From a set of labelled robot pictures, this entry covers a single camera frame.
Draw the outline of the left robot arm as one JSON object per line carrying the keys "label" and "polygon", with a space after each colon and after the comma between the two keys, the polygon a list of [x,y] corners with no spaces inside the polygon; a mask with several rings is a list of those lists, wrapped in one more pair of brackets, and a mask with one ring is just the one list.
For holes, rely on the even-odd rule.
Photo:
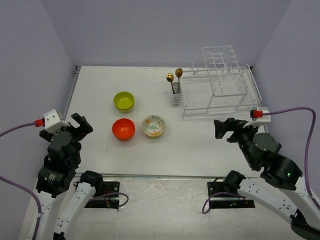
{"label": "left robot arm", "polygon": [[102,175],[87,170],[81,175],[71,201],[59,214],[81,163],[80,141],[93,132],[84,116],[74,113],[71,117],[79,124],[78,127],[63,120],[55,109],[43,115],[41,123],[44,129],[39,135],[49,142],[49,146],[43,167],[38,172],[36,196],[40,211],[33,220],[34,230],[28,235],[30,240],[64,240],[89,200],[103,193]]}

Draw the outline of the green bowl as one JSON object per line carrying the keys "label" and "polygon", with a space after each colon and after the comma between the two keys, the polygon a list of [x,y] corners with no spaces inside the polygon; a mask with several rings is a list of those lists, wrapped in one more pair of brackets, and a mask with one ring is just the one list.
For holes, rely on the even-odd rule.
{"label": "green bowl", "polygon": [[128,91],[118,92],[113,98],[114,106],[119,110],[128,110],[135,104],[135,98]]}
{"label": "green bowl", "polygon": [[116,104],[115,107],[121,113],[129,113],[134,109],[134,104]]}

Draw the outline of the orange bowl front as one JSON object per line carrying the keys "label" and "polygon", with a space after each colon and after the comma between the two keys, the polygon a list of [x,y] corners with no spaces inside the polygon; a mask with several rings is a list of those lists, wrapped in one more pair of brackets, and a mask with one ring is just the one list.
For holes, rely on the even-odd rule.
{"label": "orange bowl front", "polygon": [[135,133],[134,132],[114,132],[113,133],[114,137],[121,141],[121,142],[126,142],[126,141],[130,141]]}

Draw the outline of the floral white bowl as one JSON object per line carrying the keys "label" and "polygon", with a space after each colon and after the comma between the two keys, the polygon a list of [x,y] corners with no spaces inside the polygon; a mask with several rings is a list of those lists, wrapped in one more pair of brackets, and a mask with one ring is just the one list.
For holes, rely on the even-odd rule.
{"label": "floral white bowl", "polygon": [[166,122],[159,115],[149,115],[142,121],[141,129],[143,133],[150,133],[151,135],[159,135],[166,130]]}

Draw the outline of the orange bowl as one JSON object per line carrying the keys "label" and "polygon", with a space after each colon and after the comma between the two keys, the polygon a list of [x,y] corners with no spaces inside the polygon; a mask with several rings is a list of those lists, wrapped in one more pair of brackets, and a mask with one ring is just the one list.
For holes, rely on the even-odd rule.
{"label": "orange bowl", "polygon": [[113,133],[114,137],[121,141],[121,142],[126,142],[126,141],[130,141],[135,133],[134,132],[114,132]]}
{"label": "orange bowl", "polygon": [[132,120],[120,118],[113,123],[111,130],[113,134],[117,132],[135,133],[136,127]]}

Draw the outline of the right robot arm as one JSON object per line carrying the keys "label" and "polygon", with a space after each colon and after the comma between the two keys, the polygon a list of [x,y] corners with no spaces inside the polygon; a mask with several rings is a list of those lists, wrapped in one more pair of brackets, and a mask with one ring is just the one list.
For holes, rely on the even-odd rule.
{"label": "right robot arm", "polygon": [[281,144],[269,133],[259,133],[247,121],[228,118],[214,120],[215,138],[227,132],[228,143],[236,143],[249,167],[260,173],[264,185],[259,185],[243,174],[232,170],[223,181],[227,196],[236,194],[249,198],[274,212],[292,231],[305,240],[320,238],[320,210],[317,197],[307,189],[306,177],[297,164],[280,154]]}

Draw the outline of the green bowl back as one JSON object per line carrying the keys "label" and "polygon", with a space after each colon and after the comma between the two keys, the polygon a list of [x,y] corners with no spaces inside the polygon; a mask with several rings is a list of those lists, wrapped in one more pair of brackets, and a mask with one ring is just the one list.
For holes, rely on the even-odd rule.
{"label": "green bowl back", "polygon": [[114,106],[119,110],[128,110],[135,104],[135,98],[128,91],[118,92],[113,98]]}

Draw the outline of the orange bowl back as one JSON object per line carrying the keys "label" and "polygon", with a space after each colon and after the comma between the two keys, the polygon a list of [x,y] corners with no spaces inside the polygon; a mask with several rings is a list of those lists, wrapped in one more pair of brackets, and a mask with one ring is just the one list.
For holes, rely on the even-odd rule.
{"label": "orange bowl back", "polygon": [[113,134],[117,132],[135,133],[136,127],[132,120],[120,118],[113,123],[111,130]]}

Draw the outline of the green bowl front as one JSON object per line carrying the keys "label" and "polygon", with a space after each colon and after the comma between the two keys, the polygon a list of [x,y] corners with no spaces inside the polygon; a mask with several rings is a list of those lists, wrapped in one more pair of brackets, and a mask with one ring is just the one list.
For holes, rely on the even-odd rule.
{"label": "green bowl front", "polygon": [[134,104],[116,104],[115,107],[121,113],[129,113],[134,109]]}

